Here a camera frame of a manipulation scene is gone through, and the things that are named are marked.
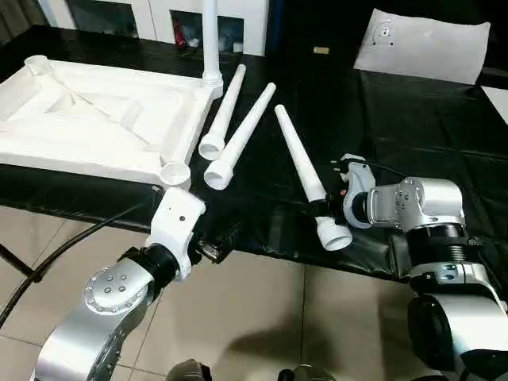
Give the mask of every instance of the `beige floor tile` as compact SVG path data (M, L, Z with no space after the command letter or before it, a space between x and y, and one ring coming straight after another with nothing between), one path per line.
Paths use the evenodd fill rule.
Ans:
M338 380L408 380L435 374L412 353L406 285L306 268L303 362Z
M37 263L87 226L77 221L67 221ZM127 249L143 244L145 239L144 234L104 228L78 243L56 261L42 283L33 285L26 292L0 335L43 344L53 328L77 306L90 276L98 268L114 264ZM134 365L155 306L149 312L125 342L120 364Z
M62 218L0 206L0 242L31 266L64 222Z
M0 243L32 266L63 219L0 206ZM25 277L0 259L0 308Z
M131 368L121 367L117 365L114 369L110 381L129 381L130 374L133 372Z
M303 267L235 252L166 288L135 368L194 358L215 379L270 380L299 360Z
M36 345L0 337L0 379L28 381L39 351Z
M164 381L166 377L162 375L155 375L153 373L147 373L146 371L134 370L129 381Z

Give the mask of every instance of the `black table cover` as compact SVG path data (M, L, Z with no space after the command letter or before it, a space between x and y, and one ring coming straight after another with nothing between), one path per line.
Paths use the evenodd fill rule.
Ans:
M33 27L0 51L0 80L34 54L177 75L202 74L199 53L180 52L174 45ZM198 226L206 237L234 232L229 239L239 250L383 279L403 280L410 268L403 235L390 229L352 229L354 243L340 252L321 247L313 219L301 211L305 194L273 111L282 103L328 191L337 184L338 173L333 170L337 165L332 162L346 152L409 175L456 182L463 192L468 228L482 237L483 258L506 296L508 126L479 86L344 69L323 56L282 62L223 55L226 84L240 62L248 69L229 137L266 84L273 81L278 88L226 190L208 188L202 180L208 162L197 150L192 157L191 191L206 202L206 215ZM213 104L203 133L219 104ZM401 180L372 169L378 184ZM146 184L10 165L0 165L0 182L3 205L84 221L101 221L149 199L144 209L114 224L146 233L160 200L160 194Z

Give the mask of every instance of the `white paper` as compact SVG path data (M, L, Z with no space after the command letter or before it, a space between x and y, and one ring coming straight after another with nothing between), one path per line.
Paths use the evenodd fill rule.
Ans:
M491 24L458 25L374 9L355 68L474 84Z

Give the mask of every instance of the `pipe socket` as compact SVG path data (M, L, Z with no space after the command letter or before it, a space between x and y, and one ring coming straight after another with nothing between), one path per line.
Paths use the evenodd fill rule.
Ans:
M244 81L246 69L245 65L238 65L237 71L214 119L214 123L210 127L210 131L201 139L198 149L199 154L207 160L217 160L225 147L225 134L228 131L229 123L237 104L238 94Z
M307 199L312 202L326 199L326 191L310 161L293 123L282 105L275 108L275 114L283 131L291 158L296 166ZM352 234L347 226L337 225L331 217L316 217L317 236L323 248L329 252L341 250L352 242Z
M259 123L264 111L267 109L271 97L275 93L277 86L269 83L264 89L261 96L257 99L254 106L248 112L245 119L241 122L237 131L231 140L225 146L219 158L212 163L205 171L205 182L209 187L222 191L224 190L233 177L233 169L244 151L245 145L250 139L252 132Z

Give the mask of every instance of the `black cable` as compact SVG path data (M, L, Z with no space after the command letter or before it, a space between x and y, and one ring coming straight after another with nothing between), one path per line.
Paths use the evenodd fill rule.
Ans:
M2 311L2 314L0 314L0 329L5 324L7 318L9 317L10 313L13 311L14 307L17 305L17 302L21 299L23 294L29 289L29 287L32 285L32 283L38 279L40 276L42 276L49 267L58 260L62 254L64 254L69 248L74 246L75 244L79 243L80 241L84 240L85 238L89 237L93 233L97 232L98 230L102 229L103 227L109 225L110 223L118 220L119 218L124 217L126 214L129 214L133 212L136 209L139 209L143 205L145 205L147 201L141 202L131 208L128 208L127 210L124 210L123 212L116 214L107 220L103 222L99 222L98 224L91 226L90 228L84 230L80 234L78 234L75 237L72 237L69 241L62 244L57 250L55 250L48 258L42 262L37 268L33 271L31 276L25 279L25 281L17 288L17 290L13 293L10 300L7 302L5 308Z
M377 167L379 169L383 169L384 171L387 171L387 172L391 172L397 176L400 176L400 177L403 177L403 178L406 178L406 177L409 177L407 174L403 173L403 172L400 172L400 171L397 171L396 169L392 168L392 167L388 167L386 165L383 165L383 164L379 164L379 163L376 163L376 162L373 162L373 161L369 161L369 160L362 160L362 159L353 159L353 158L348 158L348 159L344 159L342 160L343 163L345 163L346 165L348 163L358 163L358 164L365 164L365 165L368 165L369 167Z

